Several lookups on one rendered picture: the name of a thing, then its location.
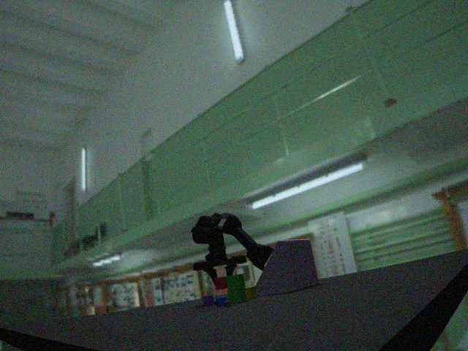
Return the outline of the purple block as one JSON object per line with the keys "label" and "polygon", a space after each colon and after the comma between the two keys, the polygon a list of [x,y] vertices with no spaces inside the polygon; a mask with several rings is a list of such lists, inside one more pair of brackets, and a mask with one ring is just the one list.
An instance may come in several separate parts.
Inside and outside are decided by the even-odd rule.
{"label": "purple block", "polygon": [[204,302],[204,306],[214,305],[213,295],[203,296],[203,302]]}

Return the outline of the red block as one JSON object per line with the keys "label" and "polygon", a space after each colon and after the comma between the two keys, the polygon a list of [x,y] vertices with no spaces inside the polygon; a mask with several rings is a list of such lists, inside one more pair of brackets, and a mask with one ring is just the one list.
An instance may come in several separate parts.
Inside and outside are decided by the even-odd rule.
{"label": "red block", "polygon": [[215,280],[216,290],[227,289],[227,282],[226,282],[225,276],[214,278],[214,280]]}

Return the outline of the yellow block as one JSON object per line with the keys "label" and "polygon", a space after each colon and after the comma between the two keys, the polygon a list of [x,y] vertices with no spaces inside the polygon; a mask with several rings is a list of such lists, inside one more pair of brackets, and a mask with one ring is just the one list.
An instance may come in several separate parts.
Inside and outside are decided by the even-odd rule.
{"label": "yellow block", "polygon": [[257,298],[257,292],[255,286],[245,287],[246,299]]}

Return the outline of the blue block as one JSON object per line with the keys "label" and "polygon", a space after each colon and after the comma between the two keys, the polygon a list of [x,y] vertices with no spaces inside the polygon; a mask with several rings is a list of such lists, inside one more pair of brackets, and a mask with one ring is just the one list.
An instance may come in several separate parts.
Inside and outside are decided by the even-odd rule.
{"label": "blue block", "polygon": [[224,296],[224,297],[220,297],[220,298],[216,298],[216,305],[217,305],[218,307],[224,306],[224,301],[227,301],[225,296]]}

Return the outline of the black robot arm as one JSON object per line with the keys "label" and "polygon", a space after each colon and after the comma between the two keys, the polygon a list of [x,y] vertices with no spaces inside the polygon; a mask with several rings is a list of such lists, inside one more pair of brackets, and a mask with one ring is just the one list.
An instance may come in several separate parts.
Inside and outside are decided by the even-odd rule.
{"label": "black robot arm", "polygon": [[[219,226],[221,219],[226,219],[223,226]],[[259,268],[261,271],[264,270],[265,264],[273,252],[273,248],[270,246],[264,246],[257,244],[243,229],[241,222],[238,217],[232,214],[217,214],[212,216],[200,216],[197,220],[195,227],[191,231],[192,238],[196,244],[218,244],[224,243],[223,233],[234,235],[235,238],[244,246],[248,251],[246,256],[252,262],[252,265]],[[213,251],[209,249],[205,259],[208,265],[218,264],[221,260],[226,260],[226,252],[221,247],[218,250]]]}

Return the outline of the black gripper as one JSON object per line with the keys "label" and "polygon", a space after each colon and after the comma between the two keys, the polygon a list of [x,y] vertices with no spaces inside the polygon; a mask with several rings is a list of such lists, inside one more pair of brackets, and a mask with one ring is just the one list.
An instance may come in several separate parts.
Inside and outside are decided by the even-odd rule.
{"label": "black gripper", "polygon": [[[221,247],[224,250],[226,249],[226,246],[224,246],[224,243],[211,244],[211,245],[208,245],[208,247],[209,247],[208,250],[213,249],[213,251],[218,250],[217,249],[218,247]],[[236,256],[232,256],[230,259],[227,259],[227,256],[226,256],[226,260],[221,260],[221,261],[224,261],[224,262],[221,262],[218,264],[211,264],[211,265],[208,265],[207,262],[194,263],[193,271],[204,270],[203,272],[206,272],[207,274],[209,274],[213,280],[213,283],[215,284],[214,278],[218,278],[218,277],[217,277],[216,269],[214,269],[214,266],[227,265],[224,267],[226,270],[226,276],[232,276],[235,267],[237,267],[236,264],[246,263],[246,257],[244,255],[236,255]]]}

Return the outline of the green block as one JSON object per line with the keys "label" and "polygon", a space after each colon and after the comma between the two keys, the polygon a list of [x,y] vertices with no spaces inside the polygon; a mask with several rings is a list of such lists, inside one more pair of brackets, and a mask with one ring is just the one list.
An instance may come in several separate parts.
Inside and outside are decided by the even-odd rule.
{"label": "green block", "polygon": [[245,287],[245,280],[243,274],[226,276],[227,290]]}
{"label": "green block", "polygon": [[231,303],[246,301],[245,287],[227,290],[227,297]]}

